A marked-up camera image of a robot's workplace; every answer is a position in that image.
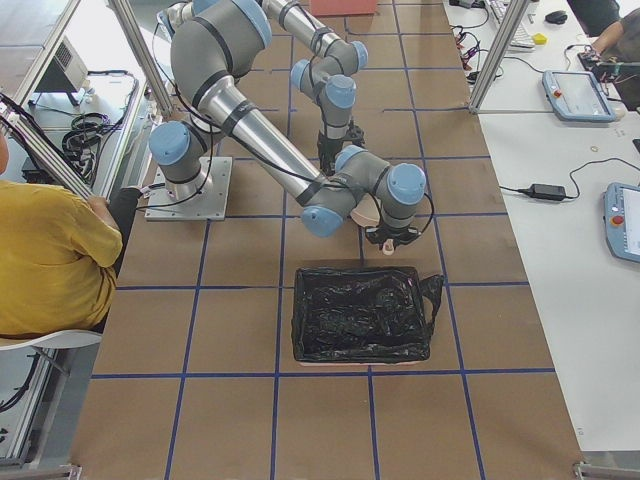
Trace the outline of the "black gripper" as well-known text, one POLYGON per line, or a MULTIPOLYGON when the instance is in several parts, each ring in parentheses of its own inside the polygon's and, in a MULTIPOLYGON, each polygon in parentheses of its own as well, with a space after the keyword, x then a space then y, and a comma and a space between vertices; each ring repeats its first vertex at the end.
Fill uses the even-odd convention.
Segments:
POLYGON ((317 151, 320 160, 320 169, 323 173, 335 172, 337 155, 342 151, 345 143, 351 143, 358 147, 365 145, 364 130, 351 119, 343 133, 338 132, 336 138, 329 136, 329 127, 322 126, 317 136, 317 151))
POLYGON ((415 227, 405 226, 403 228, 392 228, 382 223, 375 227, 365 228, 366 239, 379 248, 384 248, 389 244, 393 248, 401 245, 409 245, 419 238, 419 230, 415 227))

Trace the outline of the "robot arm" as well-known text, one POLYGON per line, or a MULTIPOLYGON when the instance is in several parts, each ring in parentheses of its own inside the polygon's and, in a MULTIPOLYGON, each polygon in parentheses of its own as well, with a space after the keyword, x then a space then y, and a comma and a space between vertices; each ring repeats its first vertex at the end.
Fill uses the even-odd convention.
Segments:
POLYGON ((270 175, 289 183, 334 171, 339 150, 356 129, 353 76, 367 62, 362 43, 342 39, 296 1, 215 1, 194 9, 176 28, 171 44, 176 86, 191 107, 250 151, 270 175), (256 57, 271 45, 272 20, 313 55, 292 67, 290 80, 320 110, 319 168, 238 87, 256 57))
POLYGON ((426 177, 413 164, 393 165, 350 137, 356 99, 354 75, 368 62, 365 45, 348 42, 296 1, 182 1, 161 11, 171 43, 178 96, 190 108, 183 121, 158 127, 153 157, 173 186, 197 181, 199 158, 223 137, 235 140, 301 206, 314 235, 332 235, 365 196, 378 203, 378 223, 366 238, 382 248, 420 236, 412 224, 426 177), (320 161, 311 163, 239 90, 278 23, 310 51, 290 73, 292 85, 321 112, 320 161))

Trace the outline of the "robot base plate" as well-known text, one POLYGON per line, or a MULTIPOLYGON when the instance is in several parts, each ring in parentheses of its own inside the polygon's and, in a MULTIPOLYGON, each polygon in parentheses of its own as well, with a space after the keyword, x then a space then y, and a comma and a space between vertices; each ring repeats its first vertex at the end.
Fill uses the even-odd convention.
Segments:
POLYGON ((165 179, 160 167, 154 183, 162 186, 149 193, 144 217, 147 221, 223 221, 226 216, 232 174, 231 157, 201 157, 194 180, 177 184, 165 179))

